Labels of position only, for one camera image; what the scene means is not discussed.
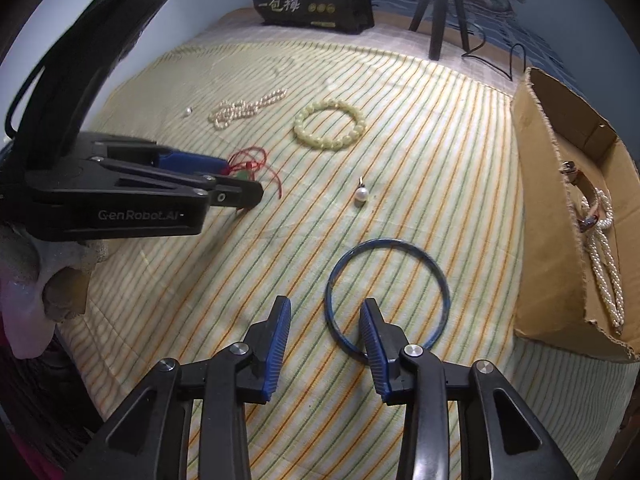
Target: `metal screw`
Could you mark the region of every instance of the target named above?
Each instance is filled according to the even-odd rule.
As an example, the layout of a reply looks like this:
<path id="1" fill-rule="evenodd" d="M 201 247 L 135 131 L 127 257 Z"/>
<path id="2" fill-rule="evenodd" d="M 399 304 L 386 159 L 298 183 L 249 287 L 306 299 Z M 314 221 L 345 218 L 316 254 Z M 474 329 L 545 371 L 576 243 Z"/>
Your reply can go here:
<path id="1" fill-rule="evenodd" d="M 236 355 L 244 355 L 249 351 L 249 345 L 247 343 L 243 343 L 243 342 L 239 342 L 239 343 L 233 343 L 230 347 L 229 347 L 229 351 L 232 354 L 236 354 Z"/>
<path id="2" fill-rule="evenodd" d="M 476 368 L 481 374 L 490 374 L 494 371 L 494 366 L 489 361 L 478 361 Z"/>
<path id="3" fill-rule="evenodd" d="M 424 350 L 420 345 L 407 345 L 404 347 L 404 353 L 410 357 L 419 357 Z"/>
<path id="4" fill-rule="evenodd" d="M 175 368 L 175 365 L 177 364 L 178 361 L 176 361 L 172 357 L 165 357 L 164 359 L 160 359 L 159 368 L 161 372 L 170 372 Z"/>

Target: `cardboard box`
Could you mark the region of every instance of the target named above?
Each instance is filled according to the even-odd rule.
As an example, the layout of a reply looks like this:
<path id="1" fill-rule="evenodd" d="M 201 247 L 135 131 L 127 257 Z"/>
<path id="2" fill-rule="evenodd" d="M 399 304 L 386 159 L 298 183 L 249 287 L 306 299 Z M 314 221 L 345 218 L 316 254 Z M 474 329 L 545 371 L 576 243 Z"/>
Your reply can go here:
<path id="1" fill-rule="evenodd" d="M 640 360 L 640 179 L 610 124 L 581 97 L 529 68 L 512 104 L 525 225 L 516 334 L 614 362 Z M 618 337 L 600 299 L 574 203 L 581 193 L 559 172 L 573 160 L 611 198 L 606 231 L 622 277 L 625 323 Z"/>

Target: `pearl pendant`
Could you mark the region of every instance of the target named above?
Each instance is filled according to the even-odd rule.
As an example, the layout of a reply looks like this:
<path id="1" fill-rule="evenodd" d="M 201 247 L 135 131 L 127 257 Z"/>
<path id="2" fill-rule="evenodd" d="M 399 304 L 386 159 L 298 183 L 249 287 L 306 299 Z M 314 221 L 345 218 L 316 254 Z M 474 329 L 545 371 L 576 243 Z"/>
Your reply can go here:
<path id="1" fill-rule="evenodd" d="M 360 177 L 360 184 L 358 185 L 358 189 L 353 194 L 353 201 L 357 207 L 362 207 L 366 204 L 369 199 L 369 190 L 365 187 L 362 177 Z"/>

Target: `blue gripper pad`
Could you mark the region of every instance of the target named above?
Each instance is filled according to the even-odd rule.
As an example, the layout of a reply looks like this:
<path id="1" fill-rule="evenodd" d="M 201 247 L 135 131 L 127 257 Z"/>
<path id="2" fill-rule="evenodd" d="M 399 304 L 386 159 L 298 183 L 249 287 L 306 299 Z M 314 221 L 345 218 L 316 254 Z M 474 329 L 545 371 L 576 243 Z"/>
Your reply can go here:
<path id="1" fill-rule="evenodd" d="M 391 394 L 388 360 L 367 303 L 363 303 L 360 307 L 360 335 L 367 350 L 369 368 L 371 368 L 376 393 L 382 397 L 382 402 L 387 402 Z"/>
<path id="2" fill-rule="evenodd" d="M 282 360 L 289 338 L 289 327 L 291 326 L 291 302 L 289 298 L 282 298 L 282 307 L 276 321 L 276 327 L 271 339 L 271 345 L 267 352 L 264 368 L 264 385 L 262 395 L 265 400 L 271 400 L 271 395 L 276 391 L 280 370 L 282 370 Z"/>
<path id="3" fill-rule="evenodd" d="M 185 174 L 209 173 L 215 175 L 228 175 L 230 169 L 229 163 L 224 158 L 180 152 L 179 150 L 160 155 L 158 168 Z"/>

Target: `pink cloth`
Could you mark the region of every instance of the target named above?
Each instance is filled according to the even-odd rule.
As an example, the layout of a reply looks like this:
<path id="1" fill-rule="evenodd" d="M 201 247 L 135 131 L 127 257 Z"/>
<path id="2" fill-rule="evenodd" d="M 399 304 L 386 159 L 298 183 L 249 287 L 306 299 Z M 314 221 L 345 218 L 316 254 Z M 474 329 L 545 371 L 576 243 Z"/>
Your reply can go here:
<path id="1" fill-rule="evenodd" d="M 0 346 L 9 346 L 9 340 L 4 334 L 4 323 L 2 323 L 2 314 L 0 314 Z"/>
<path id="2" fill-rule="evenodd" d="M 24 461 L 29 465 L 38 480 L 63 480 L 64 472 L 62 469 L 49 463 L 39 452 L 31 449 L 19 436 L 9 432 L 11 440 L 14 441 L 15 447 L 22 455 Z"/>

